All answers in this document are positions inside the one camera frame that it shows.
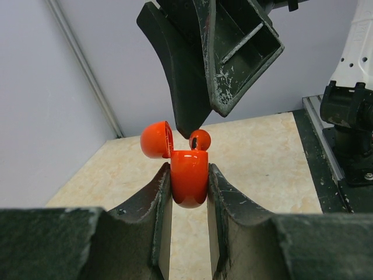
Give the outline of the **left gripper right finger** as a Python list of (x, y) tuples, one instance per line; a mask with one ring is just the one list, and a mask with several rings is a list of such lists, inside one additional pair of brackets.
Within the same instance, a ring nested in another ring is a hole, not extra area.
[(213, 279), (270, 279), (266, 220), (272, 212), (235, 188), (216, 164), (209, 165), (207, 220)]

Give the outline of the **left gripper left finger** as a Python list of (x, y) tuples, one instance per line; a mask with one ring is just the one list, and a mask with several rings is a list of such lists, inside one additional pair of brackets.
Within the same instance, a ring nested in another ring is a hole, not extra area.
[(109, 211), (124, 223), (117, 244), (122, 279), (169, 279), (172, 225), (170, 164), (133, 196)]

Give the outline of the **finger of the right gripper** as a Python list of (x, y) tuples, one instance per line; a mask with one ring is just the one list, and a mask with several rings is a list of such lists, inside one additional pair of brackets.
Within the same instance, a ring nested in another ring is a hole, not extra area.
[(203, 66), (153, 2), (144, 4), (136, 22), (162, 64), (170, 88), (176, 129), (188, 139), (211, 112)]
[(210, 105), (228, 116), (284, 45), (269, 18), (276, 1), (194, 1)]

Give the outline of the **orange earbud charging case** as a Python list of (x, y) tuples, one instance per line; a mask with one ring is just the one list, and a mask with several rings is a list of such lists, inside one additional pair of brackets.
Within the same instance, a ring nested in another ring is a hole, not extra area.
[(146, 127), (140, 147), (151, 159), (170, 159), (171, 192), (176, 204), (197, 208), (207, 197), (209, 157), (207, 151), (175, 150), (173, 132), (166, 121)]

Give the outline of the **orange earbud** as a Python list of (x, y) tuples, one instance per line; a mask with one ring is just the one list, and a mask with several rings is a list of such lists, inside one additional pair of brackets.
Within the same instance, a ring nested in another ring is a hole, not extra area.
[(189, 137), (189, 146), (192, 151), (207, 151), (210, 145), (210, 134), (203, 129), (195, 130)]

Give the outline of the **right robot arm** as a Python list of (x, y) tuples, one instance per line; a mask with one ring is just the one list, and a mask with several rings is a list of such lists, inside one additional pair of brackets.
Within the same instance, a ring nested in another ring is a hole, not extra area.
[[(269, 18), (298, 1), (149, 1), (137, 25), (153, 46), (170, 88), (177, 130), (185, 137), (211, 111), (230, 114), (283, 52)], [(320, 118), (345, 181), (372, 184), (372, 2), (359, 1), (340, 61), (325, 88)]]

